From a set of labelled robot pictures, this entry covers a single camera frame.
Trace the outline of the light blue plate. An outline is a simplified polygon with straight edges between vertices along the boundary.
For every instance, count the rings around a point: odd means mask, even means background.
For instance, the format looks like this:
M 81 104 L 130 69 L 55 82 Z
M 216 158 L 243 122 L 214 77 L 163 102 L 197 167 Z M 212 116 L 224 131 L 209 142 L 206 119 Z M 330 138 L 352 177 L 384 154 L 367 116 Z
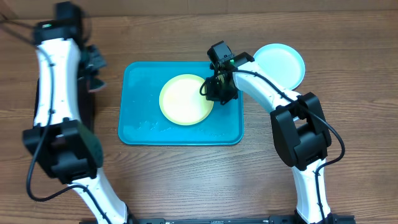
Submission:
M 265 45 L 256 51 L 254 59 L 267 75 L 287 89 L 295 90 L 305 77 L 302 56 L 288 45 Z

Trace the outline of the yellow-green plate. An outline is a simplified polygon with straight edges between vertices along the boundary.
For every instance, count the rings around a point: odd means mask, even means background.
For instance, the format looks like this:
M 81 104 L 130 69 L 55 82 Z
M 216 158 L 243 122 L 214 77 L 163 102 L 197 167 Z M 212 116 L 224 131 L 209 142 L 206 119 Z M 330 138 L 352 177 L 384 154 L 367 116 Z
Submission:
M 200 94 L 205 80 L 194 74 L 171 78 L 161 89 L 159 106 L 171 122 L 191 126 L 202 122 L 212 111 L 214 103 Z

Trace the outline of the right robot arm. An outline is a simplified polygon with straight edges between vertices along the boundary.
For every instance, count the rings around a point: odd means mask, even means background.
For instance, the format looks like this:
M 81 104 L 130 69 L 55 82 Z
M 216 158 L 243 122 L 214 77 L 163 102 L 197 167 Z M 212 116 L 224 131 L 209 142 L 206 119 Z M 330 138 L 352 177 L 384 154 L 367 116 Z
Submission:
M 207 100 L 225 105 L 242 91 L 270 115 L 274 147 L 292 169 L 297 193 L 289 223 L 333 222 L 323 175 L 331 127 L 318 97 L 295 91 L 305 76 L 302 56 L 285 44 L 265 45 L 254 55 L 234 54 L 223 41 L 207 56 L 214 71 L 200 88 Z

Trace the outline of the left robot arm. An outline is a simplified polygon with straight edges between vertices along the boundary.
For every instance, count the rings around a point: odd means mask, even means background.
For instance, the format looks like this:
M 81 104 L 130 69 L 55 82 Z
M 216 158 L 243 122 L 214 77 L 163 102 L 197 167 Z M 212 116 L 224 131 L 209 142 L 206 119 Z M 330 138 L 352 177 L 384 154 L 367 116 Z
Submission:
M 22 141 L 32 165 L 75 191 L 96 223 L 135 223 L 104 173 L 103 148 L 94 133 L 94 92 L 104 85 L 97 76 L 106 61 L 83 35 L 84 15 L 76 4 L 59 2 L 55 18 L 34 27 L 40 73 L 34 123 Z

